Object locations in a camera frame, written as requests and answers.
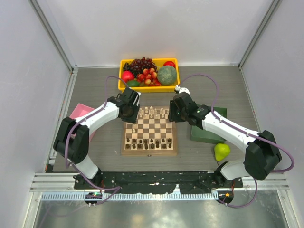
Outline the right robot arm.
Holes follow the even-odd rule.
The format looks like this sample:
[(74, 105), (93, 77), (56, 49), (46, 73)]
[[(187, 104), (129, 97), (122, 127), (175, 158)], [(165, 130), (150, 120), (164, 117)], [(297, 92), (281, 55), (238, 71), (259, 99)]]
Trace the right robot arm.
[(169, 121), (188, 122), (212, 132), (244, 153), (244, 158), (227, 161), (215, 170), (215, 182), (220, 187), (228, 186), (238, 177), (251, 176), (263, 181), (282, 159), (272, 133), (246, 129), (219, 115), (209, 106), (197, 105), (186, 92), (176, 94), (170, 100)]

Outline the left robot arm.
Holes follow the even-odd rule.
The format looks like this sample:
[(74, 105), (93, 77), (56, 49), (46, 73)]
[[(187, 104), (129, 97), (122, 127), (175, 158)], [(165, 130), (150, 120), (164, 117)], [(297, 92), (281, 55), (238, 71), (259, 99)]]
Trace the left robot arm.
[(86, 115), (62, 120), (53, 149), (85, 176), (85, 184), (89, 188), (97, 189), (102, 182), (101, 176), (97, 174), (99, 168), (88, 155), (91, 134), (117, 118), (135, 124), (140, 109), (140, 95), (140, 92), (127, 88)]

